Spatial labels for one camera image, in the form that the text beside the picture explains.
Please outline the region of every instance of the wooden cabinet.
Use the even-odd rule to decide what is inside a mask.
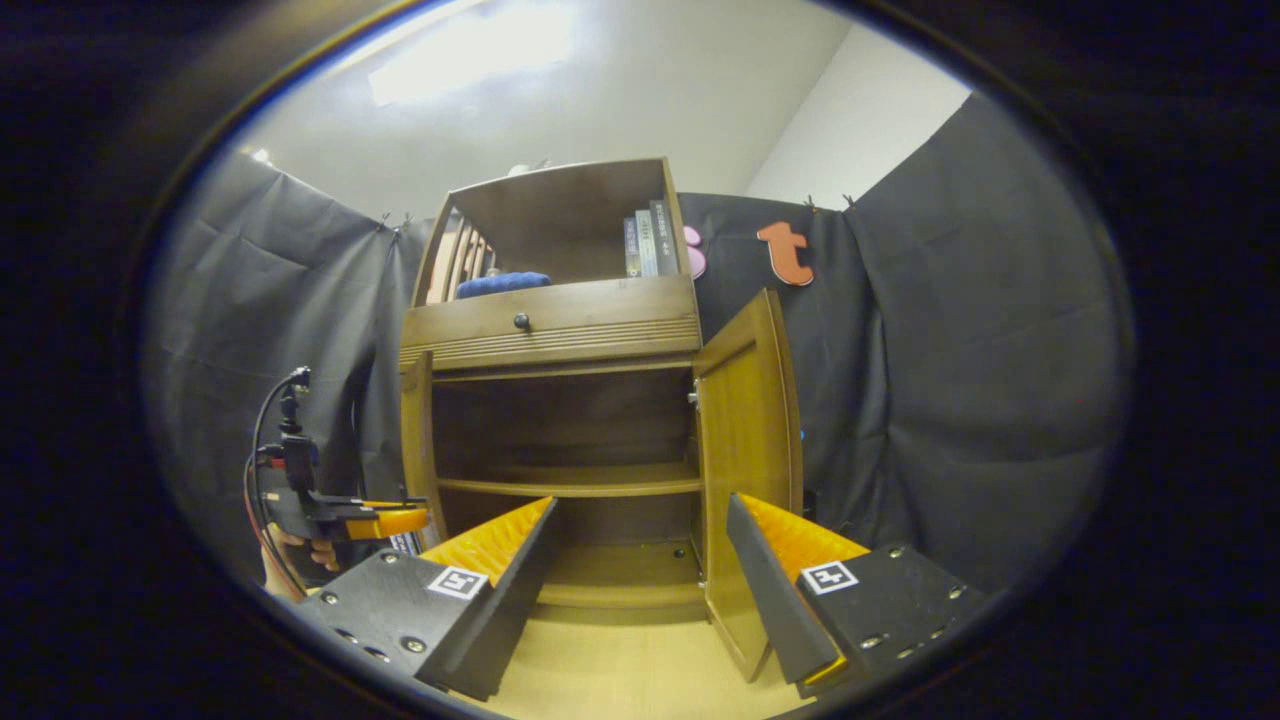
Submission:
[[[763,291],[703,346],[684,238],[680,274],[623,277],[622,219],[662,197],[682,227],[664,160],[451,193],[442,225],[461,209],[497,266],[556,284],[431,304],[428,269],[465,254],[430,249],[401,345],[406,482],[442,538],[563,498],[567,548],[540,603],[701,612],[750,678],[764,629],[724,520],[735,491],[800,507],[786,333]]]

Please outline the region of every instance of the orange gripper pad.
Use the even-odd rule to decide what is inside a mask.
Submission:
[[[520,546],[525,543],[525,538],[532,532],[534,525],[538,524],[550,502],[550,497],[544,497],[524,507],[517,507],[483,525],[476,525],[461,536],[449,538],[419,557],[440,565],[484,573],[489,575],[489,584],[497,587],[498,578],[502,577],[507,565],[511,565],[511,559],[516,556]]]
[[[370,507],[383,507],[390,502],[366,502]],[[426,527],[426,507],[410,507],[404,510],[381,510],[372,520],[347,520],[347,537],[349,539],[381,539],[403,533],[412,533]]]
[[[833,560],[849,560],[870,552],[856,542],[838,536],[815,523],[787,512],[786,510],[756,500],[749,495],[737,493],[742,505],[751,512],[760,533],[782,565],[787,580],[795,584],[800,570],[822,565]]]

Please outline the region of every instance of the book spine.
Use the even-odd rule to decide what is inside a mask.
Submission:
[[[640,277],[640,237],[636,233],[636,219],[622,220],[622,238],[627,252],[627,277]]]
[[[649,202],[649,211],[653,213],[653,237],[658,243],[658,274],[677,275],[680,264],[676,261],[676,236],[671,232],[667,202],[663,200]]]
[[[653,214],[649,210],[636,210],[636,233],[640,238],[640,275],[657,275],[658,246],[653,240]]]

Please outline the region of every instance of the ceiling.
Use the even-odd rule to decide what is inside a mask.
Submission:
[[[444,35],[462,37],[460,18],[492,19],[517,3],[550,6],[563,24],[520,19],[490,47]],[[238,147],[266,150],[276,168],[372,218],[434,217],[449,190],[541,160],[664,155],[678,190],[741,193],[850,29],[799,0],[470,0],[454,10],[303,81]],[[370,73],[403,69],[433,42],[448,53],[419,58],[408,74],[436,90],[379,106]],[[493,70],[493,58],[539,42],[563,59]],[[477,65],[492,72],[467,79]]]

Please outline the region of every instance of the open cabinet door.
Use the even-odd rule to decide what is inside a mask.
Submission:
[[[410,497],[425,497],[430,521],[440,541],[449,538],[440,511],[435,482],[435,452],[431,430],[431,351],[401,374],[401,454],[404,459],[404,491]]]
[[[728,539],[728,498],[745,492],[796,512],[800,411],[778,295],[764,290],[694,356],[704,479],[707,606],[730,655],[751,682],[768,638]]]

